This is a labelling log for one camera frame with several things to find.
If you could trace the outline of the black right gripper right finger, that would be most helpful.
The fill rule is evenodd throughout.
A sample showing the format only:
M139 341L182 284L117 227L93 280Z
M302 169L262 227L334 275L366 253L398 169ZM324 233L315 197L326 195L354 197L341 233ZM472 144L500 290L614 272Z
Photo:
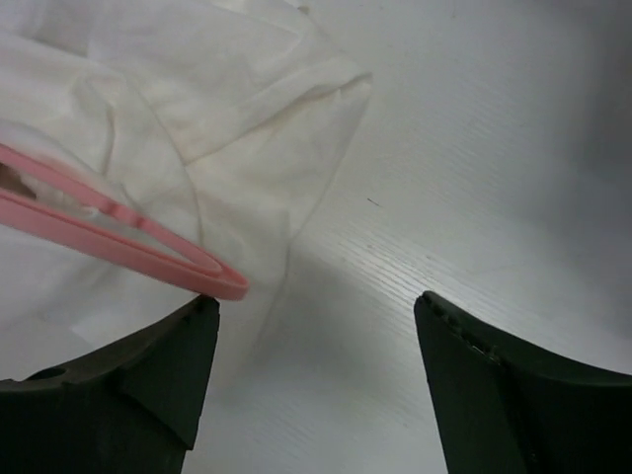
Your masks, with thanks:
M448 472L630 472L629 375L549 352L432 291L414 315Z

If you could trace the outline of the white t shirt red print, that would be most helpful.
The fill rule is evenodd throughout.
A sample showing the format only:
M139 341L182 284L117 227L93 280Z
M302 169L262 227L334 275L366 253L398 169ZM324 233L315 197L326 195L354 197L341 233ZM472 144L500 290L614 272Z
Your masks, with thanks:
M240 272L211 379L253 352L370 76L291 1L5 1L1 140Z

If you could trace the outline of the pink hanger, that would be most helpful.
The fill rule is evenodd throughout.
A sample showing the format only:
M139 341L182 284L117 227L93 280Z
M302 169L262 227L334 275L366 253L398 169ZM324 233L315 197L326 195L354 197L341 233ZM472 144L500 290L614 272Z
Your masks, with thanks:
M1 192L3 225L201 295L231 301L246 296L250 285L240 273L202 247L91 187L86 178L64 163L31 157L6 145L1 146L1 163L148 235L169 251L6 190Z

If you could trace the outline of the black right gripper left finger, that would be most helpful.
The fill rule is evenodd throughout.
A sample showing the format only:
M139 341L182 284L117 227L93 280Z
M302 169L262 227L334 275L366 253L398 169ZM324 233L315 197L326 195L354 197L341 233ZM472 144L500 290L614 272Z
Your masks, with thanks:
M181 472L198 435L219 309L199 296L87 355L2 380L2 472Z

